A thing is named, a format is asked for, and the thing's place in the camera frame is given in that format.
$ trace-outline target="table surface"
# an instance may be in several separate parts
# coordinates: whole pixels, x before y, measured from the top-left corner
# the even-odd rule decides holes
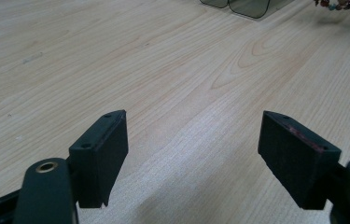
[[[0,196],[125,109],[109,206],[80,223],[329,223],[257,152],[262,112],[350,161],[350,11],[296,0],[253,21],[198,0],[0,0]]]

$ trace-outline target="glasses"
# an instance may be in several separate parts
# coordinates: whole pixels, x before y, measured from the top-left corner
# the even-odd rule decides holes
[[[274,13],[277,9],[284,7],[293,0],[201,0],[202,3],[211,7],[230,9],[238,14],[260,19]]]

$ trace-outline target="small object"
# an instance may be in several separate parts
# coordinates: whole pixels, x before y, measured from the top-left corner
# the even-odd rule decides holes
[[[335,4],[329,5],[329,10],[333,11],[337,6]]]
[[[320,6],[322,7],[328,7],[329,6],[329,0],[322,0],[320,2]]]
[[[319,4],[319,0],[315,0],[315,6]],[[350,9],[350,0],[338,0],[338,4],[330,4],[329,0],[321,0],[320,6],[327,7],[330,11],[336,9],[339,10],[348,10]]]

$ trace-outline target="sunglasses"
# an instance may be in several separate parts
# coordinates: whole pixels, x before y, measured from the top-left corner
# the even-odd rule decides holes
[[[293,0],[200,0],[202,3],[211,6],[224,8],[230,6],[230,9],[238,14],[260,19],[268,16],[276,10],[284,7]]]

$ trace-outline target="light wood surface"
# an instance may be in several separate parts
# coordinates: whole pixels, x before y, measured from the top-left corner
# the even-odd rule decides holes
[[[118,109],[130,152],[109,206],[81,223],[329,223],[331,204],[300,210],[257,147],[272,110],[350,161],[350,11],[0,0],[0,196]]]

